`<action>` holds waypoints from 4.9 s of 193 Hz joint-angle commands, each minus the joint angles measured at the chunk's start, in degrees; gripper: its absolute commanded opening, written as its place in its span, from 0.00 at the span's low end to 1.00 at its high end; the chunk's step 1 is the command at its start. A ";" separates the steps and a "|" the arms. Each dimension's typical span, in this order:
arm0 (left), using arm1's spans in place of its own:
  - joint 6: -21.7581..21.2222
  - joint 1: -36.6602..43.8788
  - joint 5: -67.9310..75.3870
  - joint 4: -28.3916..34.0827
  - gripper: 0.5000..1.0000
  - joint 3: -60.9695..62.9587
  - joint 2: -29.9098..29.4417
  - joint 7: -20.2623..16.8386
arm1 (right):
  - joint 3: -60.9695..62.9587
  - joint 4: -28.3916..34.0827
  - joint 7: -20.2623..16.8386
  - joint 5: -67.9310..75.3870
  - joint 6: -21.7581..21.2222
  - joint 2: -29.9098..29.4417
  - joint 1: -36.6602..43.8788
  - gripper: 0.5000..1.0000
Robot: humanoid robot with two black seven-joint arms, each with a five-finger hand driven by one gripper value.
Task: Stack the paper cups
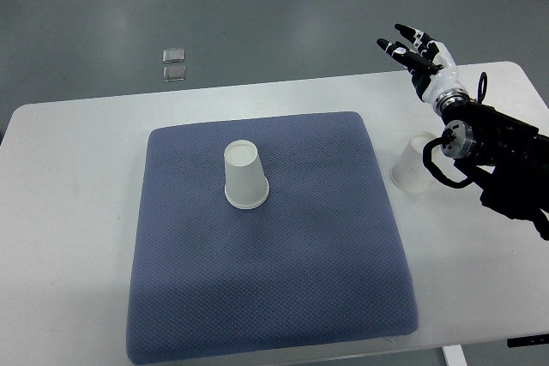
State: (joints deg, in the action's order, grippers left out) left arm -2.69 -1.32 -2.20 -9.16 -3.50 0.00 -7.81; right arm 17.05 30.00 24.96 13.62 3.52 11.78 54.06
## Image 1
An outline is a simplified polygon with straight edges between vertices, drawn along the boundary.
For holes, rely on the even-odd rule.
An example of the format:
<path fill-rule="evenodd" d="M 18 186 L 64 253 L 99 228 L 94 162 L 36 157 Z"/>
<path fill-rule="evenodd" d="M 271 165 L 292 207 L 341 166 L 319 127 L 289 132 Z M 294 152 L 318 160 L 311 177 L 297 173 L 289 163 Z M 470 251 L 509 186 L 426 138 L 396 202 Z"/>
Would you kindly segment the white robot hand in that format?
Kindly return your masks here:
<path fill-rule="evenodd" d="M 424 103 L 435 105 L 438 96 L 448 91 L 465 92 L 458 80 L 457 65 L 445 44 L 414 27 L 396 23 L 394 28 L 419 54 L 399 42 L 391 43 L 379 38 L 376 43 L 400 65 L 408 70 L 415 70 L 412 73 L 412 83 Z"/>

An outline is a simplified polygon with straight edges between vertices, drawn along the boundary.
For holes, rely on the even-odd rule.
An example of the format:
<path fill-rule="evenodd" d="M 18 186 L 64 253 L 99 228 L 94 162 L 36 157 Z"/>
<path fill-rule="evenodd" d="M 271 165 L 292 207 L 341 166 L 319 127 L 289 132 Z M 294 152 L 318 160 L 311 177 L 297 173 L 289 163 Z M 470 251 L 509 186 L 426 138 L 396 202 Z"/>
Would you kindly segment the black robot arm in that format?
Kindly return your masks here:
<path fill-rule="evenodd" d="M 485 105 L 487 75 L 472 98 L 445 45 L 403 24 L 405 39 L 377 45 L 405 67 L 418 98 L 442 119 L 443 133 L 424 145 L 423 166 L 441 184 L 481 189 L 482 206 L 531 222 L 548 238 L 548 138 L 538 128 Z"/>

